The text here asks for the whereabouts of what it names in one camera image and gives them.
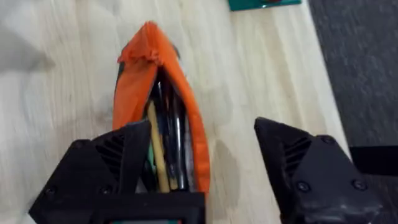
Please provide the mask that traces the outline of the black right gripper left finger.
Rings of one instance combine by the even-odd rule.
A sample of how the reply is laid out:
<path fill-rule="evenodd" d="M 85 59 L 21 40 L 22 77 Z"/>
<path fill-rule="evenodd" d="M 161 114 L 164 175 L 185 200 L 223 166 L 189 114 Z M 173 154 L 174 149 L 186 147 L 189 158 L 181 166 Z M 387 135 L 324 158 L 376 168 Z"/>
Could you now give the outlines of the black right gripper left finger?
<path fill-rule="evenodd" d="M 151 124 L 129 123 L 73 141 L 29 210 L 36 223 L 109 223 L 127 217 Z"/>

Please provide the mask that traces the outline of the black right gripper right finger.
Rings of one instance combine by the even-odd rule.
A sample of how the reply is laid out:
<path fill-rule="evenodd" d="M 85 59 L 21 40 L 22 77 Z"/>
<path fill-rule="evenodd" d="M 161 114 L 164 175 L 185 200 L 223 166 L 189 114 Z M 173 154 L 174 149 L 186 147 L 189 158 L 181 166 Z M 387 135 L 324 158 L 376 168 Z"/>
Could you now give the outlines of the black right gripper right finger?
<path fill-rule="evenodd" d="M 382 203 L 336 140 L 271 119 L 254 122 L 282 223 L 372 223 Z"/>

